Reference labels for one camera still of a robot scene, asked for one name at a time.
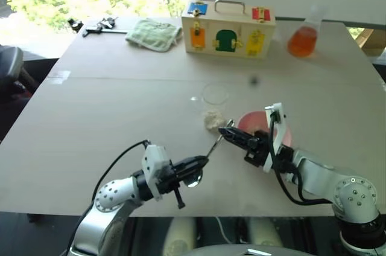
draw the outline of orange liquid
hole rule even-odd
[[[296,57],[306,57],[315,48],[318,33],[314,28],[299,28],[288,41],[288,51]]]

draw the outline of towel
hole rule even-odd
[[[142,19],[126,34],[125,39],[153,51],[166,52],[172,43],[177,43],[181,33],[181,27],[152,19]]]

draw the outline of black cable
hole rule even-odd
[[[295,203],[296,205],[301,205],[301,206],[311,206],[311,205],[319,205],[323,203],[331,203],[330,201],[326,199],[316,199],[316,200],[311,200],[311,199],[305,199],[303,197],[303,180],[302,180],[302,175],[300,174],[299,170],[294,167],[294,172],[297,176],[298,180],[298,193],[299,193],[299,198],[301,198],[302,201],[296,200],[295,198],[292,197],[290,192],[287,190],[287,187],[285,186],[283,179],[280,175],[279,172],[279,163],[275,155],[275,151],[273,148],[273,135],[274,135],[274,124],[276,122],[276,113],[273,112],[271,114],[271,123],[270,123],[270,134],[269,134],[269,148],[270,148],[270,155],[272,158],[272,164],[273,164],[273,170],[276,175],[276,179],[279,182],[280,187],[282,188],[283,192],[287,196],[287,198],[292,202]]]
[[[113,166],[121,159],[121,157],[123,157],[126,153],[128,153],[131,149],[143,144],[146,148],[147,144],[149,143],[149,141],[146,139],[146,140],[142,140],[142,141],[139,141],[137,142],[136,144],[133,144],[132,146],[130,146],[129,148],[125,149],[111,164],[110,166],[108,167],[108,169],[102,174],[101,178],[99,179],[98,183],[96,184],[95,188],[94,188],[94,192],[92,193],[92,198],[91,198],[91,201],[94,201],[95,199],[95,196],[97,195],[97,192],[98,192],[98,188],[99,186],[101,185],[101,182],[104,180],[104,178],[106,177],[106,175],[109,173],[109,171],[113,168]]]
[[[131,149],[143,144],[144,147],[146,148],[147,145],[149,144],[149,140],[142,140],[142,141],[139,141],[137,142],[136,144],[133,144],[132,146],[130,146],[129,148],[125,149],[111,164],[110,166],[107,168],[107,170],[102,174],[101,178],[99,179],[98,183],[96,184],[95,188],[94,188],[94,191],[92,193],[92,199],[91,199],[91,203],[90,205],[88,206],[87,210],[82,214],[82,216],[80,216],[76,226],[75,226],[75,229],[74,231],[72,232],[71,234],[71,237],[70,237],[70,240],[68,241],[68,245],[67,245],[67,253],[66,255],[68,254],[68,252],[70,251],[70,248],[71,248],[71,244],[72,244],[72,241],[74,241],[74,237],[75,237],[75,233],[77,232],[77,229],[80,225],[80,223],[83,221],[83,219],[87,216],[88,212],[91,210],[92,208],[92,205],[93,205],[93,202],[94,202],[94,199],[95,199],[95,196],[97,195],[97,192],[98,192],[98,188],[99,186],[101,185],[101,182],[104,180],[104,178],[106,177],[106,175],[109,173],[109,171],[113,168],[113,166],[126,154],[128,153]]]

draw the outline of white bracket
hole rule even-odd
[[[146,183],[156,201],[162,199],[162,195],[157,188],[158,178],[162,174],[163,168],[168,164],[169,158],[164,147],[155,144],[147,146],[142,158],[142,170],[144,171]]]
[[[277,151],[279,150],[280,146],[283,143],[284,134],[286,132],[287,125],[284,117],[283,105],[281,103],[274,103],[272,106],[267,106],[265,108],[265,114],[267,116],[268,126],[270,126],[271,124],[271,114],[273,112],[276,112],[279,116],[279,122],[275,123],[275,128],[277,130],[277,133],[273,141],[273,150],[275,154],[277,154]],[[272,168],[272,157],[270,154],[268,154],[267,160],[265,161],[265,164],[263,166],[263,171],[266,173],[269,173],[271,168]]]

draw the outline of pink plate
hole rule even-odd
[[[267,123],[267,117],[265,116],[264,111],[253,111],[245,114],[239,120],[238,129],[241,129],[251,134],[253,134],[253,132],[258,129],[264,130],[266,132],[270,131]],[[291,141],[292,141],[291,132],[287,126],[287,130],[283,138],[283,144],[285,146],[291,146]]]

